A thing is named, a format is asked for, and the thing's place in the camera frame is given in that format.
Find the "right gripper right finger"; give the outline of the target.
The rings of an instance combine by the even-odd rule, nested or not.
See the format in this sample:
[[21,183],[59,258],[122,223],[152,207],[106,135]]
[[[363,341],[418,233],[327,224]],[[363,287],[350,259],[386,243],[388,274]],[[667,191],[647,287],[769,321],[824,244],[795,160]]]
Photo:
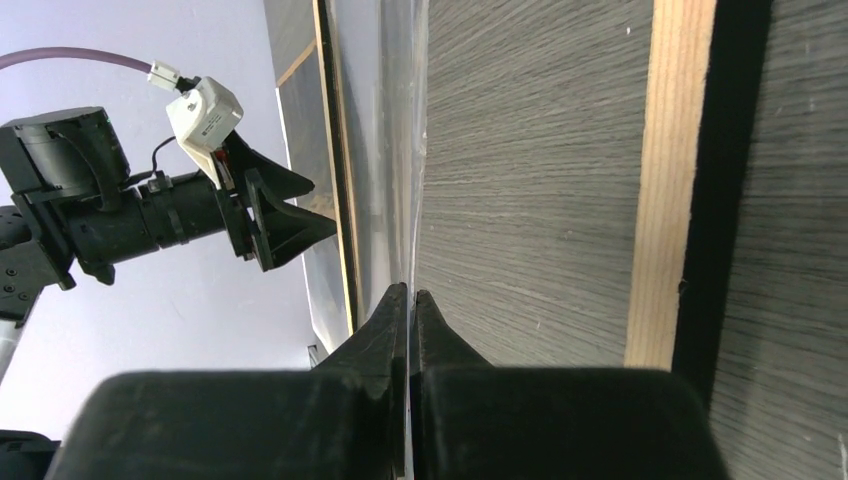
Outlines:
[[413,471],[419,479],[725,479],[696,394],[661,370],[499,367],[415,297]]

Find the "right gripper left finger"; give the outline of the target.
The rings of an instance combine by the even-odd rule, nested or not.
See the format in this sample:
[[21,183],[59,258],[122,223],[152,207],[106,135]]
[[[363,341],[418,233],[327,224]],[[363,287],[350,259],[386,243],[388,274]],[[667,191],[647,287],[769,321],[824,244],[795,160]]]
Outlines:
[[405,284],[310,370],[143,371],[85,402],[51,479],[397,479]]

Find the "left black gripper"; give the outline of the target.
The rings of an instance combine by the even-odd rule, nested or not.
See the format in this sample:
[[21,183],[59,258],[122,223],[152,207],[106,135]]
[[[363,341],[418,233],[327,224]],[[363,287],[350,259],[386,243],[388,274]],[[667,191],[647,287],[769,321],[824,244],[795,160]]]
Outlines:
[[215,197],[233,251],[262,272],[337,233],[334,219],[282,200],[312,192],[314,183],[250,147],[237,131],[215,151],[215,171]]

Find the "clear acrylic sheet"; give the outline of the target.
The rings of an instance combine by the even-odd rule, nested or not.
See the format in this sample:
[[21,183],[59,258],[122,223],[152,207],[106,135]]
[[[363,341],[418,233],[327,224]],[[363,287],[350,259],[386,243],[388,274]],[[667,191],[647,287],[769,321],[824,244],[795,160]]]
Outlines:
[[427,158],[425,1],[318,1],[352,333],[331,356],[362,391],[348,479],[415,477],[411,352]]

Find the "wooden picture frame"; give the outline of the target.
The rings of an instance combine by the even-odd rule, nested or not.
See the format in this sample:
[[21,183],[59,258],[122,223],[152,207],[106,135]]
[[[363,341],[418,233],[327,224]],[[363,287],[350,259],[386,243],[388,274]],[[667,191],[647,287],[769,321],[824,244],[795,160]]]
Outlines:
[[[270,1],[277,80],[318,1]],[[425,1],[415,287],[495,364],[659,369],[709,402],[771,5]]]

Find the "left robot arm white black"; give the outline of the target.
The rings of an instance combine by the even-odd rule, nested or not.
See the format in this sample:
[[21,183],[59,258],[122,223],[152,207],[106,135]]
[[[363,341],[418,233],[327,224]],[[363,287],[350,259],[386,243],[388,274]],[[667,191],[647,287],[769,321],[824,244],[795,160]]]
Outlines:
[[238,257],[269,271],[335,234],[334,220],[293,204],[313,183],[237,133],[210,159],[210,172],[133,173],[101,107],[4,124],[1,170],[12,195],[1,209],[2,365],[43,289],[74,287],[73,264],[111,285],[118,263],[226,232]]

